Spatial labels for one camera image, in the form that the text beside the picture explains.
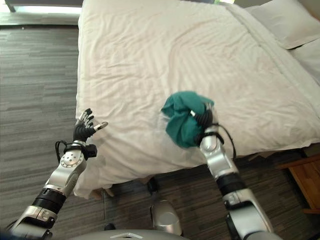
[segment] black cable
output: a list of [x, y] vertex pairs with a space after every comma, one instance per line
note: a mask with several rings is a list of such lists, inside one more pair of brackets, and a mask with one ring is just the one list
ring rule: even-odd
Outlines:
[[59, 151], [60, 144], [64, 144], [64, 147], [66, 147], [68, 145], [68, 143], [63, 140], [55, 142], [55, 145], [54, 145], [55, 146], [55, 154], [56, 154], [56, 158], [58, 159], [59, 164], [60, 164], [60, 159], [61, 159], [60, 151]]
[[60, 151], [59, 151], [59, 147], [60, 147], [60, 144], [64, 144], [64, 148], [66, 148], [68, 145], [71, 145], [71, 144], [76, 144], [76, 145], [79, 145], [81, 147], [81, 151], [84, 153], [87, 151], [86, 147], [83, 146], [81, 143], [79, 142], [69, 142], [67, 143], [66, 141], [64, 140], [60, 140], [60, 141], [56, 141], [55, 142], [55, 154], [56, 154], [56, 158], [58, 159], [58, 163], [60, 164], [60, 160], [61, 160], [61, 156], [60, 156]]
[[236, 147], [235, 147], [235, 144], [234, 144], [234, 140], [232, 139], [232, 137], [231, 137], [230, 133], [228, 132], [228, 130], [227, 130], [224, 126], [222, 126], [221, 124], [219, 124], [219, 123], [212, 123], [212, 126], [221, 127], [221, 128], [225, 131], [225, 133], [228, 135], [228, 137], [229, 137], [229, 139], [230, 139], [230, 142], [231, 142], [231, 144], [232, 144], [233, 159], [235, 160], [236, 157], [237, 157]]

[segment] floor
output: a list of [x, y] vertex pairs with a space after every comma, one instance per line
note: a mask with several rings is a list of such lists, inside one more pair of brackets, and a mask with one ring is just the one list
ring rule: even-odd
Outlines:
[[[0, 226], [17, 219], [57, 166], [54, 143], [70, 141], [77, 90], [78, 30], [0, 30]], [[243, 179], [288, 240], [306, 240], [320, 229], [317, 215], [305, 215], [301, 193], [275, 164], [293, 161], [294, 152], [251, 162], [237, 160]], [[162, 195], [181, 217], [184, 235], [197, 240], [230, 239], [226, 210], [206, 166], [156, 176]], [[137, 181], [113, 187], [115, 197], [67, 199], [52, 231], [66, 239], [117, 228], [151, 228], [150, 196]]]

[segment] white pillow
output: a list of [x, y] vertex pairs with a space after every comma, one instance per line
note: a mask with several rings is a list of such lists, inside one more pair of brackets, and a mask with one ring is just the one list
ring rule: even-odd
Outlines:
[[290, 51], [320, 85], [320, 38]]
[[320, 38], [320, 21], [296, 0], [272, 0], [250, 12], [273, 33], [285, 49]]

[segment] green towel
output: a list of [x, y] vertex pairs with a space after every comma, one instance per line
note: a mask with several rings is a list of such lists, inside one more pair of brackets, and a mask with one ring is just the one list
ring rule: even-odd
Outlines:
[[165, 102], [161, 111], [170, 117], [166, 126], [166, 133], [182, 148], [197, 146], [195, 138], [204, 132], [191, 116], [190, 110], [196, 114], [204, 114], [205, 103], [214, 102], [206, 97], [199, 96], [193, 91], [179, 91], [172, 94]]

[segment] wooden furniture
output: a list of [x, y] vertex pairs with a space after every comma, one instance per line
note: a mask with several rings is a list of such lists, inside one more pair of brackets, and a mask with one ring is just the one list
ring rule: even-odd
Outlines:
[[289, 169], [310, 208], [305, 214], [320, 214], [320, 154], [277, 166]]

